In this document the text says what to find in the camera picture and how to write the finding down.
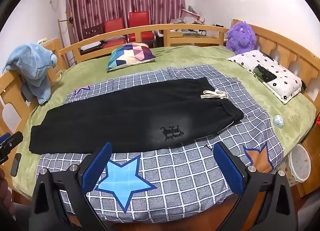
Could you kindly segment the black sweatpants with white stripe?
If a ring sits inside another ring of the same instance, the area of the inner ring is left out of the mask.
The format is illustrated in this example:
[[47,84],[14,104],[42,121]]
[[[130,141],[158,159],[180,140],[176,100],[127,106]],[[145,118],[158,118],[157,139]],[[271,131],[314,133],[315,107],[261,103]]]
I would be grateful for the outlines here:
[[89,154],[105,143],[114,153],[174,148],[217,134],[243,117],[205,77],[155,82],[47,111],[42,123],[31,128],[29,150]]

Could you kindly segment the black smartphone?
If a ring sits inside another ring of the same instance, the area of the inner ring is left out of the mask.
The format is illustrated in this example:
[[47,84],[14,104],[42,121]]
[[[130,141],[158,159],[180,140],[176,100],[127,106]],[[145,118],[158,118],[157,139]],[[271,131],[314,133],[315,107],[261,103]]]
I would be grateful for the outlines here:
[[12,166],[11,166],[11,171],[10,171],[10,174],[12,177],[16,177],[16,175],[17,175],[21,157],[22,157],[21,153],[15,154],[15,157],[13,159]]

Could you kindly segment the white dotted bin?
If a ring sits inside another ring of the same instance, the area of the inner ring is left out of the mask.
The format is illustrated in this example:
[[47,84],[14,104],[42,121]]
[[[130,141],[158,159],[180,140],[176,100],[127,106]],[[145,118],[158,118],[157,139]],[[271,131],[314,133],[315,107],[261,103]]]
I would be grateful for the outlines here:
[[307,150],[301,144],[297,144],[277,166],[277,170],[285,173],[290,187],[305,182],[311,173],[311,161]]

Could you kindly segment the small light blue toy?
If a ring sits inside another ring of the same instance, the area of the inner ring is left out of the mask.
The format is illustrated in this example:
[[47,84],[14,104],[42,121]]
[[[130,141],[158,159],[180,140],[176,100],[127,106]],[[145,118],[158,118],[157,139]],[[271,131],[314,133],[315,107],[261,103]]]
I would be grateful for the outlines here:
[[282,117],[281,115],[276,115],[276,116],[273,118],[273,124],[274,124],[277,128],[279,128],[279,129],[283,128],[283,126],[284,126],[284,119],[283,119],[283,117]]

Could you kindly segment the green plush bed cover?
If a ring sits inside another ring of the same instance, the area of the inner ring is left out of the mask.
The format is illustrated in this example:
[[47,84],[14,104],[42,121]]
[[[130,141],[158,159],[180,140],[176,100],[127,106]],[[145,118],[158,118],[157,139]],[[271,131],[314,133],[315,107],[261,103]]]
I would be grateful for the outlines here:
[[24,127],[23,142],[17,151],[22,157],[18,172],[13,177],[14,188],[25,197],[32,196],[35,186],[35,175],[40,156],[29,151],[30,131],[33,125],[38,125],[44,119],[46,112],[61,105],[67,95],[80,87],[104,82],[110,78],[139,72],[166,69],[167,67],[189,67],[193,65],[209,64],[228,77],[236,77],[251,97],[274,117],[280,114],[284,119],[282,129],[274,127],[274,131],[283,146],[284,153],[288,154],[293,147],[302,141],[310,131],[315,117],[316,108],[302,93],[296,95],[287,104],[282,104],[261,82],[239,65],[228,60],[233,53],[222,46],[196,47],[179,46],[163,47],[152,50],[156,59],[152,62],[133,65],[115,71],[106,71],[109,58],[96,58],[79,63],[63,71],[60,77],[52,83],[52,96],[50,100],[34,109]]

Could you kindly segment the blue plush elephant toy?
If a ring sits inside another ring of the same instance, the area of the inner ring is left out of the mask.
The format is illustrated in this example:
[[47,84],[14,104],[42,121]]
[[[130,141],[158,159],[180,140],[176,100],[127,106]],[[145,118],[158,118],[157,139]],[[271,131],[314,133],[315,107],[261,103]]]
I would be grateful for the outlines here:
[[28,43],[15,48],[9,55],[3,72],[18,71],[26,80],[31,93],[40,105],[51,96],[51,87],[47,72],[57,65],[57,56],[51,50],[38,43]]

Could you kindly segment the grey checked star blanket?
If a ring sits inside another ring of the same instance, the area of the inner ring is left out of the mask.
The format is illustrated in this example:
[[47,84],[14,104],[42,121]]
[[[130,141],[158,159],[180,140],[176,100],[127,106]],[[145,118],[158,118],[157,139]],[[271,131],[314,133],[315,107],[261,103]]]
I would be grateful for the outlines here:
[[111,78],[70,92],[65,103],[141,84],[201,77],[206,77],[213,86],[229,94],[231,101],[244,112],[243,120],[218,136],[201,137],[177,148],[113,154],[110,167],[118,168],[125,163],[138,166],[138,174],[154,184],[155,189],[134,193],[125,208],[109,193],[90,192],[88,198],[103,219],[116,222],[169,221],[204,211],[221,202],[231,190],[213,157],[213,146],[219,141],[244,164],[253,165],[260,171],[272,171],[281,161],[283,147],[267,111],[251,97],[239,79],[224,76],[211,65],[168,67]]

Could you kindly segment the white black-flower pillow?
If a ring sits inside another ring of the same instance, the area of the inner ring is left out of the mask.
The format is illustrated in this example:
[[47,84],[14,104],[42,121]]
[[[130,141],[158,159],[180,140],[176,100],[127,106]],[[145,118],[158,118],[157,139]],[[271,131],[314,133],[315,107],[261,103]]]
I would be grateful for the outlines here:
[[302,80],[275,59],[252,50],[228,59],[256,77],[283,104],[302,91]]

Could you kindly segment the dark wooden chair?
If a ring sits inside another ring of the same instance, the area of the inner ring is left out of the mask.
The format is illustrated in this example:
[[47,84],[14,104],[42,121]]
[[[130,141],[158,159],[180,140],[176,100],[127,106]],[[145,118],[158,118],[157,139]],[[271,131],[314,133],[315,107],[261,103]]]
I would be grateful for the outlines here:
[[82,33],[83,33],[84,40],[89,39],[89,38],[96,36],[96,35],[101,35],[104,33],[103,24],[101,23],[101,24],[98,24],[97,26],[83,29]]

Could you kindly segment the colourful geometric cushion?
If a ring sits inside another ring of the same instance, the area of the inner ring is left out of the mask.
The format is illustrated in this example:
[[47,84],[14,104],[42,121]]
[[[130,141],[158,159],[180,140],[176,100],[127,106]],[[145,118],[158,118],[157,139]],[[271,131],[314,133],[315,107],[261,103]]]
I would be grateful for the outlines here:
[[151,62],[155,58],[155,55],[153,55],[147,44],[128,43],[118,47],[111,53],[111,57],[107,65],[107,71]]

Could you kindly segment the purple fluffy plush toy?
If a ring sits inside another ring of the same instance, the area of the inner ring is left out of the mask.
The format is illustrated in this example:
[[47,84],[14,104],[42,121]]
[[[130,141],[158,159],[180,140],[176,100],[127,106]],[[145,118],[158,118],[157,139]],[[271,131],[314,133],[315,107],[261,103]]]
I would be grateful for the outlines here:
[[254,50],[257,43],[252,27],[246,22],[238,22],[226,33],[226,48],[236,55]]

